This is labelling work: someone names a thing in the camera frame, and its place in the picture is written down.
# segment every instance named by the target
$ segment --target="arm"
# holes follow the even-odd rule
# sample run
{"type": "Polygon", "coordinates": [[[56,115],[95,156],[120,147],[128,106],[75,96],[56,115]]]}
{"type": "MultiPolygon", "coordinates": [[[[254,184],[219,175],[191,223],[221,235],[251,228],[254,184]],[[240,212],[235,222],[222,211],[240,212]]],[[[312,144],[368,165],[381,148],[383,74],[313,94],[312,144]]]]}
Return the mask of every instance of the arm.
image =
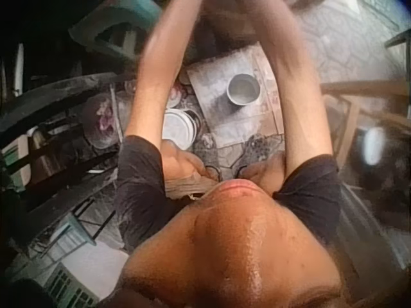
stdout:
{"type": "Polygon", "coordinates": [[[127,136],[140,136],[160,149],[168,96],[201,4],[202,0],[172,0],[154,28],[139,63],[127,136]]]}
{"type": "Polygon", "coordinates": [[[277,80],[288,177],[310,158],[333,153],[319,77],[283,0],[238,2],[248,12],[277,80]]]}

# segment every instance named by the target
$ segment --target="white cup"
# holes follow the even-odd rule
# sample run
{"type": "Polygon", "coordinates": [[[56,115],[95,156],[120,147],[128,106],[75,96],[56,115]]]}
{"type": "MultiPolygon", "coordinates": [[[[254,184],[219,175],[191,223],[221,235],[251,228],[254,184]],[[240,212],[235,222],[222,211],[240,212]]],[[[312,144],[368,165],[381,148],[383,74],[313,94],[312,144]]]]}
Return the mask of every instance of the white cup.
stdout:
{"type": "Polygon", "coordinates": [[[227,87],[227,96],[238,106],[247,106],[255,102],[261,93],[261,87],[255,77],[238,74],[231,78],[227,87]]]}

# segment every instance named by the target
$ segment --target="person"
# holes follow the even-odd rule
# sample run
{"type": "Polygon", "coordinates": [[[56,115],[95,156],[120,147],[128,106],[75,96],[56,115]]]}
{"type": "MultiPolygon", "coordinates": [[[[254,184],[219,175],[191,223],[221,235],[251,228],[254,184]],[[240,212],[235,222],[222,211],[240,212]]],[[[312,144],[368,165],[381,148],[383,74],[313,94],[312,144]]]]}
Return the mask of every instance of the person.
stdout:
{"type": "Polygon", "coordinates": [[[143,51],[115,198],[131,255],[100,305],[326,304],[341,289],[326,248],[338,223],[340,183],[319,78],[283,0],[237,2],[277,78],[284,157],[250,166],[241,173],[250,180],[222,182],[183,208],[166,197],[167,178],[207,176],[199,158],[161,140],[168,95],[202,2],[171,0],[143,51]]]}

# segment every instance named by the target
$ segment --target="black shirt sleeve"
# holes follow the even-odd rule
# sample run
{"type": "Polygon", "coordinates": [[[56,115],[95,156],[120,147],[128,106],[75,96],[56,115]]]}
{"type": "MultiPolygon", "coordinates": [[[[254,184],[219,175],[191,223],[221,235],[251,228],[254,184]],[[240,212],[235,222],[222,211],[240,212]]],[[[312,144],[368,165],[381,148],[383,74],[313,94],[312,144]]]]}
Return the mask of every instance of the black shirt sleeve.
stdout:
{"type": "Polygon", "coordinates": [[[124,139],[114,199],[125,249],[132,252],[180,210],[166,197],[160,151],[137,136],[124,139]]]}
{"type": "Polygon", "coordinates": [[[273,194],[325,245],[334,236],[340,217],[342,196],[337,172],[331,155],[314,157],[299,166],[273,194]]]}

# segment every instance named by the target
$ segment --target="dark t-shirt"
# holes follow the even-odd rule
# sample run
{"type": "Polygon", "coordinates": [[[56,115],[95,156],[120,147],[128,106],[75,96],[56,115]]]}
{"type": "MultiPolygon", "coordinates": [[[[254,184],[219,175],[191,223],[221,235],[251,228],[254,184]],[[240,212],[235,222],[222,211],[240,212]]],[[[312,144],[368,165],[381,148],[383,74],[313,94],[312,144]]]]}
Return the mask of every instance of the dark t-shirt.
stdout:
{"type": "MultiPolygon", "coordinates": [[[[161,230],[181,208],[166,197],[161,154],[150,142],[126,137],[119,155],[114,200],[126,250],[132,252],[161,230]]],[[[298,167],[273,198],[289,208],[322,243],[335,233],[340,214],[340,182],[331,155],[298,167]]]]}

